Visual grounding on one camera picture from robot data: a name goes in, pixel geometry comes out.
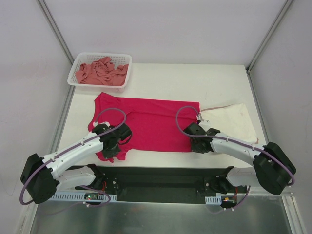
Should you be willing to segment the magenta t shirt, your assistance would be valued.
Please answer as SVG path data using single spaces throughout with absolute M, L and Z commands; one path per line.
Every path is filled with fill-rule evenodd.
M 196 122 L 198 102 L 115 97 L 99 94 L 94 100 L 95 111 L 88 130 L 93 123 L 108 122 L 118 125 L 122 120 L 133 135 L 129 143 L 120 147 L 120 153 L 109 159 L 125 160 L 130 150 L 189 153 L 191 143 L 180 129 Z

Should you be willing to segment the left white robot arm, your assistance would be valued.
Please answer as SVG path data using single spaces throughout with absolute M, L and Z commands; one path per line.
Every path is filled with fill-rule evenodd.
M 28 157 L 20 177 L 22 191 L 29 193 L 31 202 L 41 204 L 61 190 L 82 186 L 104 189 L 105 176 L 95 164 L 74 170 L 71 167 L 93 153 L 110 159 L 120 153 L 121 145 L 131 138 L 132 131 L 125 123 L 115 127 L 105 122 L 63 150 L 45 156 L 33 154 Z

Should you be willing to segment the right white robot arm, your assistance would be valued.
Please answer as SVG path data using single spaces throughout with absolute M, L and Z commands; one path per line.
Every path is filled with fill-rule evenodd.
M 214 128 L 204 130 L 197 123 L 191 123 L 183 133 L 190 138 L 192 152 L 226 154 L 249 165 L 226 168 L 210 182 L 211 189 L 216 192 L 225 194 L 239 186 L 260 186 L 273 195 L 280 195 L 285 187 L 294 184 L 296 168 L 273 142 L 250 144 Z

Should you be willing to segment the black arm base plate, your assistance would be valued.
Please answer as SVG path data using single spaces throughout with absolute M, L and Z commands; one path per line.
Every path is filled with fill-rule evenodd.
M 213 183 L 225 169 L 99 166 L 101 182 L 92 189 L 116 195 L 118 201 L 203 204 L 215 196 Z

